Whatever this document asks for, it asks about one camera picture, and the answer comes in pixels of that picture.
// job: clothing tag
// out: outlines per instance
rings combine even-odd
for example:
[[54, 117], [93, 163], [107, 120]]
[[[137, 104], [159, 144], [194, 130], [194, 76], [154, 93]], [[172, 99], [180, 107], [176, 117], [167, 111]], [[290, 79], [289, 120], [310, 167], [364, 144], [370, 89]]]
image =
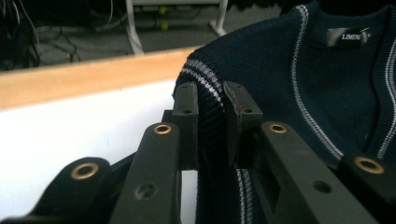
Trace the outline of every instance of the clothing tag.
[[334, 28], [327, 30], [327, 46], [338, 48], [358, 48], [367, 43], [369, 29]]

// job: wooden surface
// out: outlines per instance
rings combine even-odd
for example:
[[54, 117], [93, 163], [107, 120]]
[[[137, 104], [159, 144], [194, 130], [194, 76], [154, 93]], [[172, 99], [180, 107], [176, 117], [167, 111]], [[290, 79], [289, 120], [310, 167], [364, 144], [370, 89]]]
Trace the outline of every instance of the wooden surface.
[[0, 109], [176, 78], [194, 49], [3, 73], [0, 75]]

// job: striped trim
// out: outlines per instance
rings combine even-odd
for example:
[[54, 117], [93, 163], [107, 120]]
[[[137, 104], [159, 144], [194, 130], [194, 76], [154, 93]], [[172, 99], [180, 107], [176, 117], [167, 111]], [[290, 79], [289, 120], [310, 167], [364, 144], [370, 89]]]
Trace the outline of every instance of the striped trim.
[[247, 169], [236, 169], [239, 182], [241, 224], [253, 222], [253, 193], [250, 173]]
[[291, 82], [292, 82], [292, 87], [293, 87], [293, 91], [294, 91], [294, 98], [296, 100], [296, 103], [297, 103], [306, 123], [314, 131], [315, 135], [318, 137], [320, 142], [322, 142], [322, 144], [330, 151], [330, 153], [332, 155], [334, 155], [334, 157], [337, 160], [341, 160], [341, 158], [344, 156], [344, 153], [342, 151], [340, 151], [340, 149], [338, 149], [334, 145], [334, 143], [330, 140], [330, 138], [326, 135], [326, 133], [323, 132], [323, 130], [320, 128], [320, 126], [317, 124], [317, 122], [314, 120], [314, 118], [312, 118], [312, 116], [309, 114], [308, 110], [306, 109], [304, 102], [300, 95], [300, 90], [299, 90], [298, 83], [297, 83], [297, 60], [298, 60], [298, 56], [299, 56], [301, 43], [303, 41], [306, 25], [308, 24], [309, 13], [305, 6], [297, 6], [297, 9], [301, 13], [302, 23], [301, 23], [301, 29], [300, 29], [299, 36], [297, 38], [296, 47], [295, 47], [292, 64], [291, 64]]
[[247, 204], [246, 204], [246, 209], [247, 209], [247, 224], [251, 224], [252, 223], [252, 219], [253, 219], [253, 197], [252, 197], [252, 186], [251, 186], [251, 179], [250, 179], [250, 173], [248, 170], [244, 169], [243, 170], [244, 173], [244, 178], [245, 178], [245, 186], [246, 186], [246, 190], [247, 190], [247, 195], [246, 195], [246, 200], [247, 200]]
[[244, 182], [242, 180], [241, 170], [236, 169], [236, 175], [238, 176], [238, 184], [239, 184], [239, 197], [240, 208], [241, 208], [241, 224], [245, 224], [245, 192], [244, 192]]
[[206, 79], [204, 77], [201, 77], [200, 75], [198, 75], [198, 73], [192, 71], [190, 68], [182, 68], [181, 72], [195, 77], [208, 91], [210, 91], [212, 93], [212, 95], [216, 98], [216, 100], [219, 102], [220, 107], [224, 111], [224, 103], [222, 102], [222, 100], [219, 96], [219, 93], [215, 90], [215, 88], [212, 85], [210, 85], [206, 81]]
[[194, 59], [188, 59], [186, 62], [186, 65], [198, 69], [200, 72], [205, 74], [210, 80], [215, 84], [215, 88], [217, 89], [218, 92], [222, 92], [222, 87], [219, 83], [218, 78], [216, 77], [215, 73], [206, 66], [206, 64], [194, 60]]
[[396, 88], [394, 81], [394, 64], [396, 59], [396, 39], [393, 41], [392, 48], [390, 49], [387, 66], [385, 68], [385, 81], [387, 84], [387, 89], [390, 95], [390, 99], [393, 104], [393, 121], [392, 125], [389, 129], [387, 136], [385, 137], [384, 142], [381, 145], [381, 148], [378, 150], [377, 157], [379, 159], [383, 159], [387, 149], [389, 147], [390, 141], [393, 139], [396, 134]]

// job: white chair leg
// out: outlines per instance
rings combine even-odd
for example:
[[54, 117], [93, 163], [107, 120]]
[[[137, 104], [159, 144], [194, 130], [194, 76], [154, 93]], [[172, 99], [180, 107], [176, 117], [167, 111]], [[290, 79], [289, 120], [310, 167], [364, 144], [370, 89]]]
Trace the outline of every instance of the white chair leg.
[[140, 43], [139, 36], [136, 32], [136, 26], [134, 24], [134, 5], [132, 3], [133, 0], [125, 0], [126, 9], [128, 13], [128, 26], [126, 27], [129, 42], [131, 43], [132, 50], [134, 51], [134, 55], [142, 55], [144, 54], [142, 44]]
[[210, 21], [210, 27], [218, 36], [226, 35], [227, 32], [223, 28], [223, 23], [225, 19], [225, 12], [227, 11], [228, 0], [220, 0], [219, 3], [219, 13], [217, 19]]

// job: knit sweater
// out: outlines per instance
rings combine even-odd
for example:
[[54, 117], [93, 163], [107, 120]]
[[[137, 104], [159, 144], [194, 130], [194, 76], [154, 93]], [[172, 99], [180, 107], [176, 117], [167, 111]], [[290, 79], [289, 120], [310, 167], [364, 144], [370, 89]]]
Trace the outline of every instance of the knit sweater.
[[293, 127], [335, 168], [355, 151], [396, 169], [396, 15], [329, 15], [317, 2], [196, 50], [177, 85], [199, 97], [197, 223], [264, 223], [250, 170], [228, 165], [224, 81], [245, 86], [264, 120]]

